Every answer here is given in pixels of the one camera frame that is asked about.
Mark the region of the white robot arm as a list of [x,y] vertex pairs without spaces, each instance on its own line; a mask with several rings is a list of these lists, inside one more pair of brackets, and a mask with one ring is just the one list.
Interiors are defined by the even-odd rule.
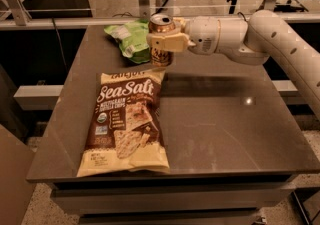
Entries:
[[146,40],[152,51],[223,54],[246,65],[261,65],[272,58],[320,116],[320,54],[269,10],[249,18],[156,14],[150,18]]

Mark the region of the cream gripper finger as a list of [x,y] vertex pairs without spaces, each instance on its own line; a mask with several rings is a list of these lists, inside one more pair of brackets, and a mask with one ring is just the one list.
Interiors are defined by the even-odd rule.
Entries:
[[184,33],[185,32],[185,19],[184,18],[180,18],[180,17],[174,17],[173,18],[173,22],[175,23],[175,27],[181,32]]
[[182,52],[189,46],[189,37],[184,33],[171,35],[151,34],[147,35],[147,43],[157,50],[169,52]]

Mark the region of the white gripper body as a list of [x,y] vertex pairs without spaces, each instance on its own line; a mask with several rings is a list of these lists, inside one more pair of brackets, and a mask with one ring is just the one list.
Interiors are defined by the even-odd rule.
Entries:
[[220,23],[215,17],[194,17],[187,22],[185,33],[190,40],[189,51],[197,55],[211,55],[218,45]]

